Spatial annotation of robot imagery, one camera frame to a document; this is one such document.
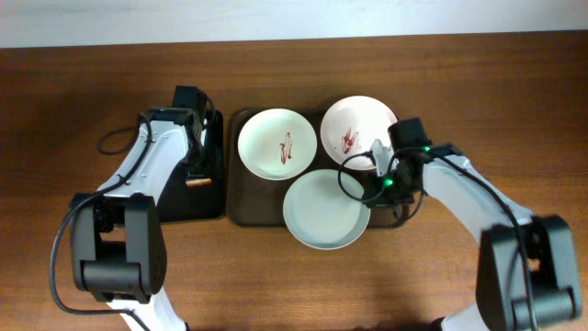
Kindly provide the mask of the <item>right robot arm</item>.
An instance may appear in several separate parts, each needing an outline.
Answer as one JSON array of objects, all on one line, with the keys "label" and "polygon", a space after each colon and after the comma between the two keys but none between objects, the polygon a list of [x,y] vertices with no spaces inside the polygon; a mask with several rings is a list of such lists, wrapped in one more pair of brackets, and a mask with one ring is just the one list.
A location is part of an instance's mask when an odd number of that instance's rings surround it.
[{"label": "right robot arm", "polygon": [[506,197],[451,143],[434,145],[419,119],[388,128],[366,152],[376,167],[368,207],[398,209],[420,192],[445,206],[479,245],[476,301],[434,330],[538,330],[579,318],[582,294],[569,225]]}]

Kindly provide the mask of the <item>pale green front plate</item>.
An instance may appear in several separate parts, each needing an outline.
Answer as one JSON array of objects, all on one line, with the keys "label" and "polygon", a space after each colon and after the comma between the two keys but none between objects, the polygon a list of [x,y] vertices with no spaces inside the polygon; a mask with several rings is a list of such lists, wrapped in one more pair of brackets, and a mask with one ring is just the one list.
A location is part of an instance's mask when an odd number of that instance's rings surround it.
[{"label": "pale green front plate", "polygon": [[298,178],[283,202],[290,233],[304,245],[319,250],[348,246],[368,227],[370,209],[345,193],[361,196],[364,189],[347,173],[314,170]]}]

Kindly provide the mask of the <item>green and orange sponge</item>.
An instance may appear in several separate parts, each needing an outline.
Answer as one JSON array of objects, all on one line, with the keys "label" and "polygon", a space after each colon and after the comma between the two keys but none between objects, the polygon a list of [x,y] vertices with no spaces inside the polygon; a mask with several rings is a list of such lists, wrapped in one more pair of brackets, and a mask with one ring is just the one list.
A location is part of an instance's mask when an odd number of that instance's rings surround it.
[{"label": "green and orange sponge", "polygon": [[186,181],[188,188],[205,187],[212,184],[211,178],[195,178]]}]

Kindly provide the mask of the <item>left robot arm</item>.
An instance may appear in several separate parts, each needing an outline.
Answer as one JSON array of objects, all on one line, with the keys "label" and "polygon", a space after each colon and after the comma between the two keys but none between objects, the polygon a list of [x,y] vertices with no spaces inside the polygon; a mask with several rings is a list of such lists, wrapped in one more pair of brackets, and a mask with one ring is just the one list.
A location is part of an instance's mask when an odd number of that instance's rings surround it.
[{"label": "left robot arm", "polygon": [[74,196],[73,282],[132,330],[186,330],[164,290],[163,223],[225,211],[223,117],[195,86],[177,86],[169,107],[140,114],[126,157],[97,192]]}]

